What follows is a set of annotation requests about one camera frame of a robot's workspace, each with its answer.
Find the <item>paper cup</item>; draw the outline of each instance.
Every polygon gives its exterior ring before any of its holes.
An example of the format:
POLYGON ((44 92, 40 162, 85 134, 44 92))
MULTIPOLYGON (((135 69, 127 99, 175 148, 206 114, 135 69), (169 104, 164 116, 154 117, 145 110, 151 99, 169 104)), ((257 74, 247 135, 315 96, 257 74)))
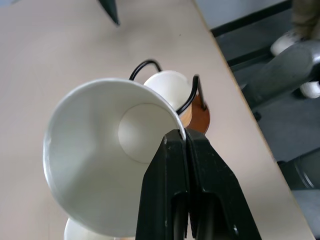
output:
MULTIPOLYGON (((184 75, 170 70, 152 75, 144 85, 160 94, 176 111, 188 100, 192 90, 184 75)), ((192 119, 192 105, 179 117, 183 126, 187 127, 192 119)))
POLYGON ((95 233, 79 225, 72 219, 68 219, 64 229, 64 240, 134 240, 134 237, 117 238, 95 233))
POLYGON ((93 232, 134 237, 143 176, 173 129, 186 139, 174 109, 139 83, 107 78, 76 88, 58 104, 44 137, 52 195, 93 232))

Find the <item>person's leg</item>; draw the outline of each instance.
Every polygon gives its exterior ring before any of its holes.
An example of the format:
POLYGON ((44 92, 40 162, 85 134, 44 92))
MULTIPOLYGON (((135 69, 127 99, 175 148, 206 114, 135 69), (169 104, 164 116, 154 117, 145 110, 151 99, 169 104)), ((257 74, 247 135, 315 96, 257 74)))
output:
POLYGON ((320 0, 293 0, 293 30, 285 33, 271 46, 274 56, 288 47, 311 37, 320 16, 320 0))
POLYGON ((320 40, 320 15, 318 16, 318 21, 311 32, 310 38, 314 40, 320 40))
POLYGON ((320 17, 319 0, 293 0, 292 24, 294 31, 309 39, 320 17))

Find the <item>cup rim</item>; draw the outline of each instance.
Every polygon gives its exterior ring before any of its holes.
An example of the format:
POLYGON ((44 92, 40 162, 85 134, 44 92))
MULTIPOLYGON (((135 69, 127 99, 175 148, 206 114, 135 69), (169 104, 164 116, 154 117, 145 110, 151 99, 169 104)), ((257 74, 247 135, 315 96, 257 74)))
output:
MULTIPOLYGON (((99 79, 81 84, 78 87, 71 90, 58 102, 58 104, 54 108, 53 113, 49 119, 49 123, 46 127, 44 138, 43 138, 43 143, 42 143, 42 164, 43 164, 43 171, 44 171, 45 180, 50 188, 50 191, 51 191, 53 198, 63 208, 63 210, 67 213, 67 215, 69 217, 71 217, 72 219, 74 219, 73 216, 76 216, 77 218, 79 218, 80 216, 79 216, 79 214, 76 214, 76 212, 74 212, 72 210, 72 208, 70 208, 70 205, 67 204, 64 201, 64 198, 60 195, 58 188, 55 185, 55 182, 54 182, 51 170, 50 170, 49 150, 50 150, 51 134, 52 134, 54 122, 56 121, 58 114, 62 110, 62 107, 64 106, 64 104, 68 100, 70 100, 72 97, 74 97, 77 94, 80 94, 88 87, 103 84, 103 83, 109 83, 109 82, 120 82, 120 83, 124 83, 124 84, 128 84, 128 85, 135 85, 135 86, 141 87, 141 88, 145 89, 146 91, 152 93, 156 98, 158 98, 160 101, 162 101, 164 103, 164 105, 167 107, 167 111, 175 119, 177 129, 180 130, 180 136, 181 136, 182 140, 186 141, 186 138, 187 138, 183 124, 182 124, 178 114, 176 113, 176 111, 172 108, 172 106, 158 93, 156 93, 152 89, 150 89, 147 86, 144 86, 140 83, 137 83, 137 82, 134 82, 134 81, 131 81, 128 79, 124 79, 124 78, 117 78, 117 77, 99 78, 99 79)), ((99 227, 96 228, 95 226, 90 225, 90 223, 85 224, 85 226, 94 232, 95 232, 95 229, 99 229, 99 227)))
POLYGON ((163 71, 159 71, 155 74, 153 74, 151 77, 149 77, 145 82, 144 82, 144 86, 146 86, 148 83, 150 83, 154 78, 158 77, 159 75, 163 75, 163 74, 173 74, 173 75, 176 75, 180 78, 182 78, 183 80, 185 80, 185 82, 189 85, 190 89, 192 88, 189 84, 189 81, 188 81, 188 78, 183 75, 182 73, 178 72, 178 71, 174 71, 174 70, 163 70, 163 71))

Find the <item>floor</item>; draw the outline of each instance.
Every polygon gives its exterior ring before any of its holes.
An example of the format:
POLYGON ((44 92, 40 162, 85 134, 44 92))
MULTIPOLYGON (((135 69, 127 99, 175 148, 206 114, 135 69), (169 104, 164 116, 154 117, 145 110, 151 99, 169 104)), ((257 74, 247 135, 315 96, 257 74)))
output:
MULTIPOLYGON (((267 48, 292 28, 291 9, 216 37, 227 61, 267 48)), ((252 75, 272 56, 245 67, 232 68, 239 84, 244 86, 252 75)), ((304 99, 295 93, 287 95, 259 111, 260 129, 277 161, 290 161, 320 148, 320 98, 304 99)), ((293 191, 316 238, 320 237, 320 190, 293 191)))

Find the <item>shoe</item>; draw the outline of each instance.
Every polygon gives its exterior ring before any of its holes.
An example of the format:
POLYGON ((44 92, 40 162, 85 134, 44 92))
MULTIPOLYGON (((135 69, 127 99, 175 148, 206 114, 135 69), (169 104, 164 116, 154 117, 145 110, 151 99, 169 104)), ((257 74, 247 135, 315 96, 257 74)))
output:
POLYGON ((304 38, 295 31, 288 31, 272 44, 270 51, 274 56, 278 56, 282 51, 301 42, 303 39, 304 38))
POLYGON ((316 99, 320 97, 320 84, 318 81, 310 81, 300 86, 302 94, 309 99, 316 99))

